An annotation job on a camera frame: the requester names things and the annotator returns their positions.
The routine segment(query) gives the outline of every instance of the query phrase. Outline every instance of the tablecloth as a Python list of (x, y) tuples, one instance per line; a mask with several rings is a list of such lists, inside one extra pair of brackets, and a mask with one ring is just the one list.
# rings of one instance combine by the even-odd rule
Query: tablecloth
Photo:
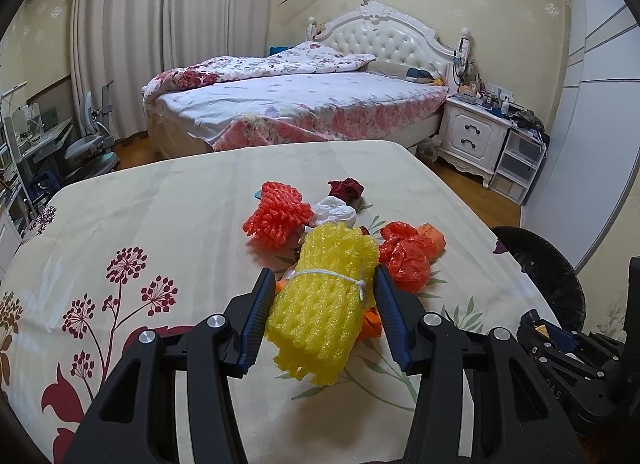
[[(57, 193), (18, 250), (0, 288), (2, 389), (55, 463), (127, 340), (145, 328), (180, 333), (251, 290), (264, 266), (294, 259), (248, 239), (242, 223), (267, 180), (304, 201), (327, 182), (365, 187), (357, 225), (430, 222), (447, 239), (421, 291), (424, 306), (461, 328), (516, 331), (537, 308), (555, 321), (517, 262), (462, 200), (399, 145), (383, 141), (287, 144), (167, 160), (83, 181)], [(334, 386), (288, 379), (263, 341), (257, 363), (230, 380), (251, 463), (362, 463), (402, 456), (419, 378), (407, 378), (384, 338), (361, 341)], [(177, 383), (181, 462), (188, 444), (185, 378)], [(472, 402), (465, 391), (461, 453)]]

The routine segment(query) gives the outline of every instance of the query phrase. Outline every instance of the teal object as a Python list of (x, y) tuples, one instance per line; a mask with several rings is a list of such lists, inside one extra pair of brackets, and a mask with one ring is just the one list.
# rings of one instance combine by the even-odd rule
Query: teal object
[(279, 54), (284, 52), (285, 50), (289, 50), (291, 47), (271, 47), (269, 49), (269, 55), (273, 56), (274, 54)]

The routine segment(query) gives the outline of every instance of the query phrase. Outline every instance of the bed frame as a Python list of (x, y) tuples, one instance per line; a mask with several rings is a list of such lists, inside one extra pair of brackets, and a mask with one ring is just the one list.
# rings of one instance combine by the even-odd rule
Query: bed frame
[[(469, 39), (463, 28), (461, 36)], [(454, 79), (454, 51), (441, 44), (436, 31), (417, 19), (377, 1), (347, 12), (324, 25), (314, 41), (343, 54), (373, 54), (380, 61), (436, 70), (450, 91), (457, 91)], [(425, 116), (414, 125), (384, 140), (411, 148), (438, 132), (442, 112)], [(190, 135), (172, 119), (147, 111), (151, 144), (164, 158), (186, 157), (212, 152), (204, 140)]]

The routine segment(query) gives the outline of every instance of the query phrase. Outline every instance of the black trash can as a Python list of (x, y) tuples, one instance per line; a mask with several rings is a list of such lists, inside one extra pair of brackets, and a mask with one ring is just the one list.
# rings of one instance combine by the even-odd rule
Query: black trash can
[(538, 287), (560, 326), (580, 332), (586, 317), (584, 294), (566, 258), (544, 238), (526, 229), (499, 225), (492, 231)]

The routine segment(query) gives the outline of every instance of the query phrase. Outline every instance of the white crumpled plastic bag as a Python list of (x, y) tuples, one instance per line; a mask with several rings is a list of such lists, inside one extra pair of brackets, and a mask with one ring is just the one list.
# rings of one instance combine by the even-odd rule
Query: white crumpled plastic bag
[(356, 210), (337, 197), (324, 197), (317, 204), (311, 205), (314, 215), (309, 220), (310, 227), (343, 222), (347, 227), (356, 224)]

